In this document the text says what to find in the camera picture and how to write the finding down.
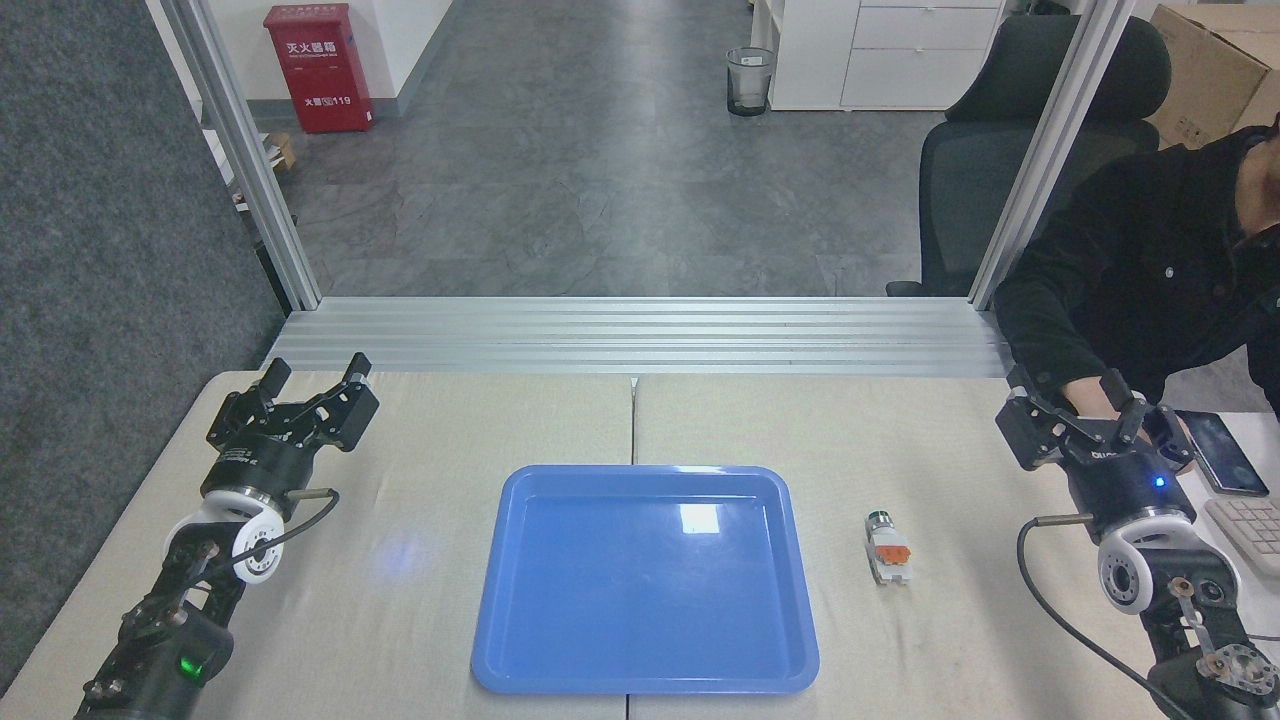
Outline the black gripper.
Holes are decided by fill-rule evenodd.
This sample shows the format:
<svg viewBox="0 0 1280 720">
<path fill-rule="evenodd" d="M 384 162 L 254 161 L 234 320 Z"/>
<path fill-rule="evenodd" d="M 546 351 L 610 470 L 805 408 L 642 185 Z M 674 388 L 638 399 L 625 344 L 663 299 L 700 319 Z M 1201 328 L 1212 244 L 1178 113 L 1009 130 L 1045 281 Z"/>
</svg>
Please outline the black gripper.
<svg viewBox="0 0 1280 720">
<path fill-rule="evenodd" d="M 274 359 L 264 375 L 246 392 L 229 393 L 220 406 L 206 439 L 223 448 L 201 484 L 201 495 L 230 491 L 256 498 L 278 512 L 293 512 L 298 505 L 288 497 L 305 489 L 314 474 L 319 446 L 330 445 L 351 452 L 369 428 L 379 401 L 367 375 L 372 364 L 356 352 L 343 379 L 302 404 L 284 407 L 284 438 L 237 438 L 265 436 L 274 400 L 291 377 L 291 366 Z"/>
<path fill-rule="evenodd" d="M 996 425 L 1024 470 L 1060 462 L 1066 439 L 1085 438 L 1080 419 L 1042 397 L 1015 364 L 1006 375 L 1010 393 Z M 1064 471 L 1076 511 L 1089 514 L 1091 541 L 1140 518 L 1179 514 L 1193 523 L 1197 512 L 1178 480 L 1196 460 L 1179 415 L 1130 388 L 1116 369 L 1101 377 L 1101 388 L 1117 413 L 1115 439 L 1126 452 L 1069 448 Z"/>
</svg>

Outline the person's hand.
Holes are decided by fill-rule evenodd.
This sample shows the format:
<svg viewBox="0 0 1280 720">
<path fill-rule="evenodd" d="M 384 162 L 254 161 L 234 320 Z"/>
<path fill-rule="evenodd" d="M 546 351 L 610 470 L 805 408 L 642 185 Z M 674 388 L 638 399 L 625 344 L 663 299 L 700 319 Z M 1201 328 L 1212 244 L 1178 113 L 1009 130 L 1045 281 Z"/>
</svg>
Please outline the person's hand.
<svg viewBox="0 0 1280 720">
<path fill-rule="evenodd" d="M 1100 375 L 1069 380 L 1059 389 L 1078 416 L 1117 419 L 1120 413 L 1110 402 Z"/>
</svg>

